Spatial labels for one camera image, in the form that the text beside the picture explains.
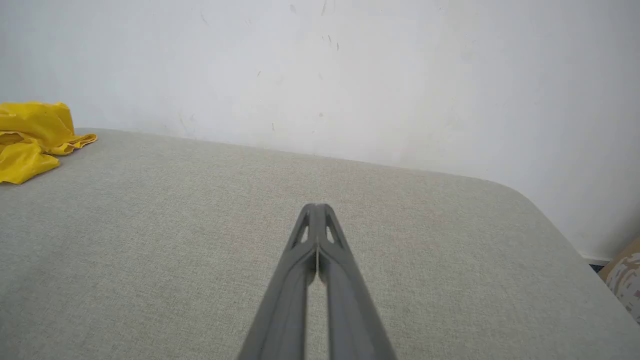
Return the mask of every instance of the yellow fabric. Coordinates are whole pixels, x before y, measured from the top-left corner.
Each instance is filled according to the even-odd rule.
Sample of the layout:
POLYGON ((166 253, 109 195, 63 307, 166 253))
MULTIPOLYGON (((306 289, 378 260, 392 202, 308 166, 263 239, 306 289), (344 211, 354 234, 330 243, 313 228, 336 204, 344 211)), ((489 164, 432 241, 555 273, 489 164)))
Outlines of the yellow fabric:
POLYGON ((51 155, 68 155, 97 139, 76 136, 71 111, 61 102, 0 104, 0 183, 22 184, 57 167, 51 155))

